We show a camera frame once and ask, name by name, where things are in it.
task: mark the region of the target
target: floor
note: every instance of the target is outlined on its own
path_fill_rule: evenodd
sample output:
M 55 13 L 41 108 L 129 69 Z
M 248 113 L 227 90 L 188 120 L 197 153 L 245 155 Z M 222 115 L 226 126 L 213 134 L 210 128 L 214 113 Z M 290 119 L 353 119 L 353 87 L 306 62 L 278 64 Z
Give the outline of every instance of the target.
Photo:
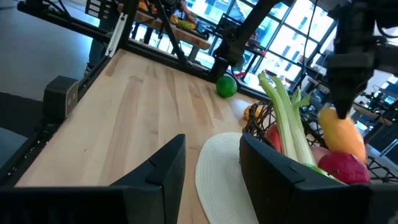
M 18 11 L 0 1 L 0 92 L 42 100 L 45 86 L 59 75 L 83 78 L 92 38 Z M 65 1 L 74 17 L 98 24 L 83 6 Z

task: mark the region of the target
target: black box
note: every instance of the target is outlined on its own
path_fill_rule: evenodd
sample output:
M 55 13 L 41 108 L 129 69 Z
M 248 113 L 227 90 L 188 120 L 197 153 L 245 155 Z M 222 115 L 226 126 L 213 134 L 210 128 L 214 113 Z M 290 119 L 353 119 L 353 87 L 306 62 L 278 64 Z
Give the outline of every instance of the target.
M 43 115 L 45 119 L 63 121 L 77 105 L 79 82 L 74 78 L 58 76 L 44 90 Z

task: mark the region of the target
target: red vegetable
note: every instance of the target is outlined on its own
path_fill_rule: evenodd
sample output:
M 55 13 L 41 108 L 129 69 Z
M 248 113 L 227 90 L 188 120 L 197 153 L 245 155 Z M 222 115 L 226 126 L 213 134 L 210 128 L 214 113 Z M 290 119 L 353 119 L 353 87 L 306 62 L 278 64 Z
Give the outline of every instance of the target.
M 276 151 L 282 153 L 282 145 L 280 143 L 278 126 L 276 124 L 269 126 L 266 132 L 266 139 L 268 139 L 274 145 Z
M 320 146 L 311 146 L 311 151 L 313 158 L 315 159 L 317 164 L 319 163 L 319 160 L 321 160 L 323 156 L 330 153 L 329 149 L 325 149 L 324 147 Z

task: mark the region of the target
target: red apple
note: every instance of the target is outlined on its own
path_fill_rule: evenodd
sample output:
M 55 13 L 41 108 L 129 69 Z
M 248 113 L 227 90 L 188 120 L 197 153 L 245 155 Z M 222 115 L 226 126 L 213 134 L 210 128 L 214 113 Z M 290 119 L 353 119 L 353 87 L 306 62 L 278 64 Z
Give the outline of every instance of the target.
M 323 156 L 318 167 L 346 184 L 368 184 L 369 171 L 356 156 L 343 152 L 330 152 Z
M 269 128 L 266 132 L 266 138 L 274 145 L 276 151 L 282 153 L 282 145 L 280 143 L 278 125 L 273 124 L 273 125 L 269 126 Z
M 317 164 L 319 163 L 319 160 L 321 160 L 323 156 L 330 153 L 329 149 L 325 149 L 324 147 L 320 146 L 311 146 L 311 151 Z

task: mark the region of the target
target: wooden table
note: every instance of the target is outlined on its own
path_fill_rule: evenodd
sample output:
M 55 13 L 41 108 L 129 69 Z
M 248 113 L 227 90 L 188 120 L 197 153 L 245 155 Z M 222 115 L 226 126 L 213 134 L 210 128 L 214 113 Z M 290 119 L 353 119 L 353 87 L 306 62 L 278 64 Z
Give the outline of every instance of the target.
M 241 132 L 256 100 L 220 98 L 215 85 L 119 50 L 17 186 L 109 185 L 176 134 L 187 135 L 178 223 L 208 223 L 195 188 L 203 143 Z
M 151 15 L 148 15 L 140 10 L 137 11 L 136 14 L 136 21 L 137 22 L 143 22 L 145 25 L 153 28 L 153 29 L 160 29 L 162 27 L 162 21 L 158 18 L 158 19 L 153 19 L 154 17 Z M 195 47 L 198 47 L 199 49 L 203 49 L 203 50 L 207 50 L 210 48 L 210 43 L 205 40 L 202 39 L 198 36 L 195 36 L 193 34 L 190 34 L 187 31 L 181 30 L 178 27 L 176 27 L 175 25 L 172 25 L 172 30 L 174 32 L 174 35 L 176 36 L 176 38 L 188 43 L 188 44 L 192 44 Z

